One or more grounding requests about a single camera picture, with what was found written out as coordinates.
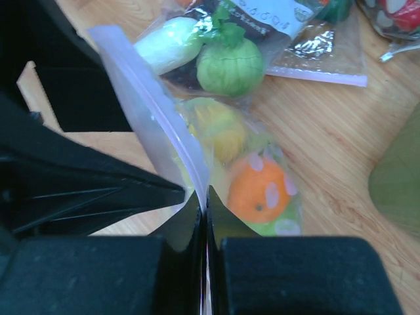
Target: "green toy cabbage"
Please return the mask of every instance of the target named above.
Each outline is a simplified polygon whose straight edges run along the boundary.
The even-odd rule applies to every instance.
[[[197,71],[206,92],[237,97],[251,92],[263,81],[264,57],[248,39],[235,47],[212,44],[199,56]]]

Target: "bag with red object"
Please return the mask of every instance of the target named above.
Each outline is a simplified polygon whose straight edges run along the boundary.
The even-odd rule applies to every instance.
[[[420,0],[359,0],[373,28],[392,40],[381,62],[395,54],[420,49]]]

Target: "wood grain surface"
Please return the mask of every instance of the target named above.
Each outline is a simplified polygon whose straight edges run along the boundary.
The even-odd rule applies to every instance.
[[[97,24],[119,24],[134,40],[157,14],[159,1],[57,0],[79,34]],[[370,171],[420,101],[418,52],[377,62],[387,50],[361,16],[369,74],[367,89],[267,77],[252,112],[276,135],[289,158],[304,203],[304,234],[360,236],[378,251],[407,315],[420,314],[420,243],[373,206]],[[20,87],[47,125],[60,132],[29,64]],[[149,171],[151,163],[131,133],[72,133],[67,137]],[[101,234],[147,234],[171,215],[161,209],[115,224]]]

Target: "dark green object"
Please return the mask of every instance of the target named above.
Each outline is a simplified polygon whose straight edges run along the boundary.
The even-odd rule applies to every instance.
[[[353,2],[353,0],[329,0],[329,3],[315,18],[332,24],[342,22],[350,15]]]
[[[376,208],[420,238],[420,104],[370,175]]]

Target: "green cylinder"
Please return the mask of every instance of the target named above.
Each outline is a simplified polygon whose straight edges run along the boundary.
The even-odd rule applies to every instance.
[[[420,238],[420,104],[369,178],[376,208]]]

